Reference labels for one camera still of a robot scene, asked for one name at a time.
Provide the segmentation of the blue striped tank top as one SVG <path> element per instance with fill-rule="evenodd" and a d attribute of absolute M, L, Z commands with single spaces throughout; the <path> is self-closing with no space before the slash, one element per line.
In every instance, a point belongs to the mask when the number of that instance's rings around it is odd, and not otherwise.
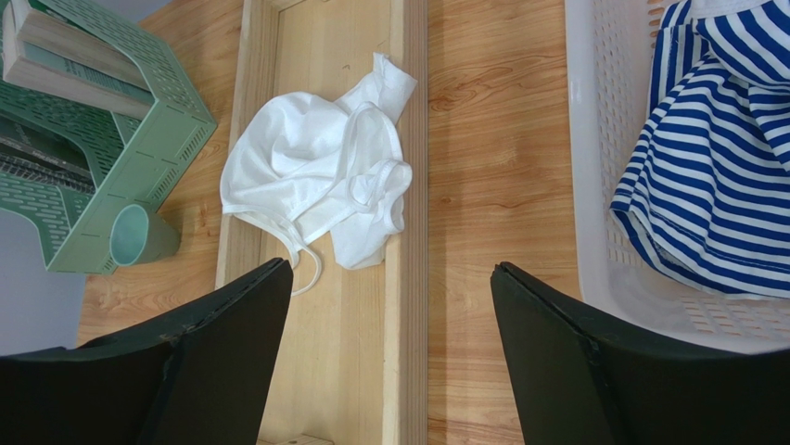
<path fill-rule="evenodd" d="M 789 5 L 680 1 L 610 210 L 642 260 L 710 293 L 789 295 Z"/>

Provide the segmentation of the white tank top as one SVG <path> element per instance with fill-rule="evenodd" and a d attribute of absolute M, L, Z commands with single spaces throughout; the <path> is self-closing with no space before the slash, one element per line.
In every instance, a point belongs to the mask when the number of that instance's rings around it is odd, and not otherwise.
<path fill-rule="evenodd" d="M 293 261 L 329 235 L 347 270 L 380 264 L 404 228 L 413 181 L 396 128 L 415 78 L 376 53 L 372 70 L 339 99 L 307 92 L 269 100 L 223 168 L 223 213 L 274 236 Z"/>

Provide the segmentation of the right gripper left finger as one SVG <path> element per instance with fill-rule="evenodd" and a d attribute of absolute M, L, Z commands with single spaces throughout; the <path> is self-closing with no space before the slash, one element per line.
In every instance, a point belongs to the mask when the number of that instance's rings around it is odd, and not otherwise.
<path fill-rule="evenodd" d="M 292 283 L 274 259 L 79 348 L 3 357 L 2 442 L 254 443 Z"/>

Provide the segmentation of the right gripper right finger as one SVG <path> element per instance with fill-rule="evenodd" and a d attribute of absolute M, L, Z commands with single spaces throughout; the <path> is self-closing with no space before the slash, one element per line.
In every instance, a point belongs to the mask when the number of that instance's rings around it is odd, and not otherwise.
<path fill-rule="evenodd" d="M 491 293 L 528 444 L 785 444 L 789 353 L 684 342 L 509 262 Z"/>

